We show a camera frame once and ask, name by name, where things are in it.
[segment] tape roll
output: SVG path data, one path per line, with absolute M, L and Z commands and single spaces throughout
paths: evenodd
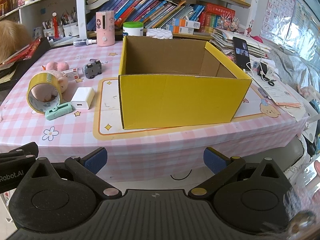
M 38 99 L 36 99 L 32 94 L 31 89 L 33 89 L 36 85 L 39 85 L 39 84 L 49 84 L 53 86 L 52 89 L 55 89 L 58 92 L 57 93 L 58 95 L 56 96 L 56 98 L 50 102 L 41 102 Z M 39 73 L 30 80 L 28 93 L 27 93 L 27 101 L 29 106 L 36 112 L 40 114 L 44 114 L 45 111 L 60 105 L 61 99 L 62 99 L 62 94 L 60 90 L 60 85 L 59 85 L 58 79 L 54 75 L 50 73 Z

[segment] floor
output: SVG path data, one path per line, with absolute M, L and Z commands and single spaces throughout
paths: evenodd
M 188 175 L 190 171 L 182 172 L 179 174 L 172 175 L 175 179 L 182 179 Z M 135 189 L 185 189 L 186 193 L 196 185 L 210 178 L 213 173 L 207 168 L 202 167 L 196 170 L 192 170 L 190 175 L 183 180 L 174 180 L 170 176 L 160 178 L 160 179 L 151 179 L 143 181 L 131 181 L 131 182 L 117 182 L 112 185 L 122 193 L 125 192 L 127 188 Z M 15 230 L 16 227 L 14 223 L 7 223 L 5 217 L 7 212 L 2 203 L 0 203 L 0 240 L 5 240 L 10 236 Z

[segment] screw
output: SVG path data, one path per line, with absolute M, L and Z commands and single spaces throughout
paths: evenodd
M 106 188 L 104 191 L 103 191 L 104 195 L 106 196 L 115 196 L 119 193 L 119 190 L 116 189 L 116 188 Z

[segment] yellow cardboard box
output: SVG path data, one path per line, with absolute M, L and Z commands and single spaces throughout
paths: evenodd
M 119 69 L 123 128 L 230 122 L 251 81 L 209 42 L 125 36 Z

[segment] pink humidifier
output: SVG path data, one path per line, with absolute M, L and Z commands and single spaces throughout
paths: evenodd
M 96 12 L 97 44 L 101 47 L 115 44 L 115 12 Z

